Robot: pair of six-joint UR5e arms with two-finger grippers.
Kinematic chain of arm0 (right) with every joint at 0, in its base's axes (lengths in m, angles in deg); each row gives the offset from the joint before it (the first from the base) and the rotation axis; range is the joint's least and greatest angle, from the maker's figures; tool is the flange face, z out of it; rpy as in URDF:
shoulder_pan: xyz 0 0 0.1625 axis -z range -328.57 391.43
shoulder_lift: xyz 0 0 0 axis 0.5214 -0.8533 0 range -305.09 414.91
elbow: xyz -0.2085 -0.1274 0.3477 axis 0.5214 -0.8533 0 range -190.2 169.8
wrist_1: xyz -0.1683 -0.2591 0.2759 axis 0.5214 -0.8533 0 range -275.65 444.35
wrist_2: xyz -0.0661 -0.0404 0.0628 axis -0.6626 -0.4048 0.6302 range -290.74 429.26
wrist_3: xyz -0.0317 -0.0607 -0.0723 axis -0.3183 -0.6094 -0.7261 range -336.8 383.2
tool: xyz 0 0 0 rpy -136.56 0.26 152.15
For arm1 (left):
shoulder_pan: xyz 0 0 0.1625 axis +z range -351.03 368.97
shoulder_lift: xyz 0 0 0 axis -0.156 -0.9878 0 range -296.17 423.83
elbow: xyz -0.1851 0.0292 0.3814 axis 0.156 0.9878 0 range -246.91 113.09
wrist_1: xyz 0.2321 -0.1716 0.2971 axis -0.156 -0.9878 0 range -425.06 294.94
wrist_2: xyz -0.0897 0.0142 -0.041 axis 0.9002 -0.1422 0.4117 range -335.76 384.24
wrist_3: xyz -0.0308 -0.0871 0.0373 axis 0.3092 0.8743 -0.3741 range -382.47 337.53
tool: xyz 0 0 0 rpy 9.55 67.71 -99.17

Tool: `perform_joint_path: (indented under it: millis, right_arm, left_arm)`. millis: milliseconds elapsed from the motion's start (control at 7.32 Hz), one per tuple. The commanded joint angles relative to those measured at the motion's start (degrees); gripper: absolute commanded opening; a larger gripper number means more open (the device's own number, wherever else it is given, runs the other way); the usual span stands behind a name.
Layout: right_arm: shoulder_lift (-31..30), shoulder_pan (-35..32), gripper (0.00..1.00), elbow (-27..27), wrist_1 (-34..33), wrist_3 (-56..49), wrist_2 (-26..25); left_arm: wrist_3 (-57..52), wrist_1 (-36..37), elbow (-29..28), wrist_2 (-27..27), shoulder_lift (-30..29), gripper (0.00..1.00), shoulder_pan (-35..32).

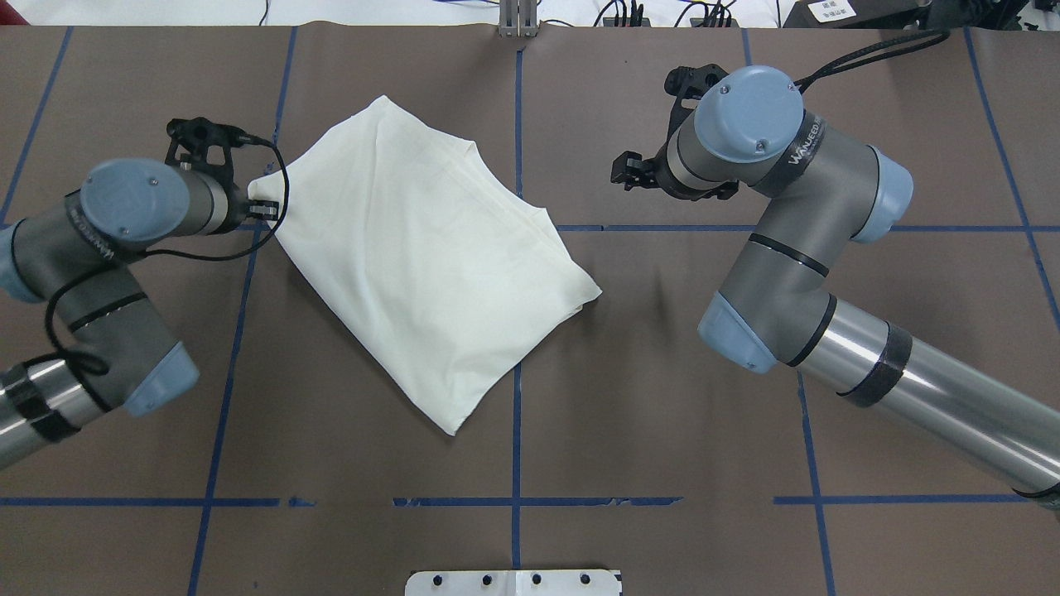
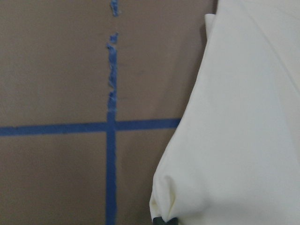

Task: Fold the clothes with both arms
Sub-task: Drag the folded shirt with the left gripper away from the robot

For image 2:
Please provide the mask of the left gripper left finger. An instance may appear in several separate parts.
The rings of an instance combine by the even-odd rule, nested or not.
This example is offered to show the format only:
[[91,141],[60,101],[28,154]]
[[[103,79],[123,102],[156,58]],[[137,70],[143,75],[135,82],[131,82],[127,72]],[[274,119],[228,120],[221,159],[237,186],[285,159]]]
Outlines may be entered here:
[[152,221],[153,225],[165,225],[165,221],[161,217],[155,217]]

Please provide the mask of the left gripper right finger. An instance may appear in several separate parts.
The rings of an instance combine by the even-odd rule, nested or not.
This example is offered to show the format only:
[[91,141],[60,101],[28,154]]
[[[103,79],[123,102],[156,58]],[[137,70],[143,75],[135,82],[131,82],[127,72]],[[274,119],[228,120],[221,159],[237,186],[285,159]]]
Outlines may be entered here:
[[172,218],[167,222],[167,225],[178,225],[179,224],[179,220],[178,218]]

